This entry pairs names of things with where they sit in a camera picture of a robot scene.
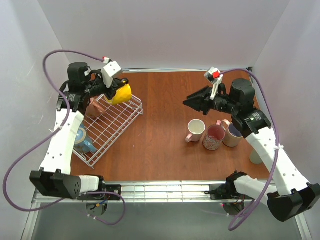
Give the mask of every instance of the blue mug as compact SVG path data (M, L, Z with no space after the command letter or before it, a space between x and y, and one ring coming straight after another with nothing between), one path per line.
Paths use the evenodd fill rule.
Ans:
M80 154L97 152L97 149L95 148L92 139L87 134L85 125L83 123L80 124L78 132L76 133L74 149L77 150L77 152Z

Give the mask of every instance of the mug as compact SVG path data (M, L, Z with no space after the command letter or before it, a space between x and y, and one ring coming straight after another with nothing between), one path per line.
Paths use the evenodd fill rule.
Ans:
M252 150L249 159L253 164L261 164L263 162L257 151L254 149Z
M97 151L92 139L87 135L86 128L83 123L80 124L78 132L76 133L74 149L76 149L80 154L87 154L89 152L95 153Z
M221 121L218 120L215 125L208 128L202 143L206 149L214 151L220 147L225 137L226 131L221 126Z
M230 148L237 146L243 139L241 132L236 129L233 123L226 119L222 121L221 126L225 130L225 139L223 140L223 143Z
M185 141L198 142L206 130L206 125L203 121L199 119L193 119L188 124L189 135L186 136Z
M92 97L90 104L86 108L85 115L90 118L97 118L105 112L105 109Z
M119 88L116 91L115 96L111 100L109 100L106 97L106 95L104 95L104 99L110 105L117 105L117 104L122 104L124 102L128 102L129 100L131 100L131 97L132 97L132 90L128 83L123 87Z

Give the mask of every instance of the wooden table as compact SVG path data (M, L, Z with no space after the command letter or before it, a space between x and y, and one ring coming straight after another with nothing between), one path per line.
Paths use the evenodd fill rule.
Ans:
M209 85L203 72L126 73L132 92L143 103L144 115L120 136L94 166L88 167L75 155L72 175L102 175L106 181L224 180L234 170L252 178L267 178L263 164L250 162L252 147L242 140L237 147L222 144L216 151L204 148L202 141L186 143L188 123L200 119L206 127L228 119L226 113L211 110L207 116L184 106L186 97ZM248 79L244 72L223 78L229 92L231 82Z

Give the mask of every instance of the wire dish rack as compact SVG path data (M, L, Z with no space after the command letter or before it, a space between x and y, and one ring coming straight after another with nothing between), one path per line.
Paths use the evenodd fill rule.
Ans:
M86 133L92 138L97 151L96 153L81 154L73 149L74 154L91 168L94 168L94 165L129 125L139 115L144 114L141 100L134 95L132 95L130 101L117 105L108 104L103 95L99 96L96 101L105 110L104 114L96 118L85 116L83 123Z

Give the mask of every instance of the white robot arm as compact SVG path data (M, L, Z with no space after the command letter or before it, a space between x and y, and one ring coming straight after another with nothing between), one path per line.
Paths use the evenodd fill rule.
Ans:
M44 196L77 199L87 192L102 192L105 190L102 176L72 176L71 157L76 135L90 98L105 94L111 100L118 89L128 84L128 80L117 79L122 72L117 62L104 57L106 64L101 70L91 70L85 62L75 62L68 68L68 91L65 91L71 111L67 122L61 124L67 115L67 106L59 96L56 107L54 131L60 131L51 139L48 151L38 171L31 171L30 181Z
M223 75L210 68L204 75L213 87L205 87L187 97L184 105L207 115L210 109L231 114L232 123L253 146L269 172L278 158L273 172L275 186L269 185L261 202L268 206L273 216L284 222L312 208L320 198L320 185L310 184L297 170L282 146L276 146L275 132L265 114L254 107L255 89L250 81L236 79L230 93L222 83ZM235 172L226 178L226 184L208 194L219 199L246 195L257 199L266 184L252 179L244 172Z

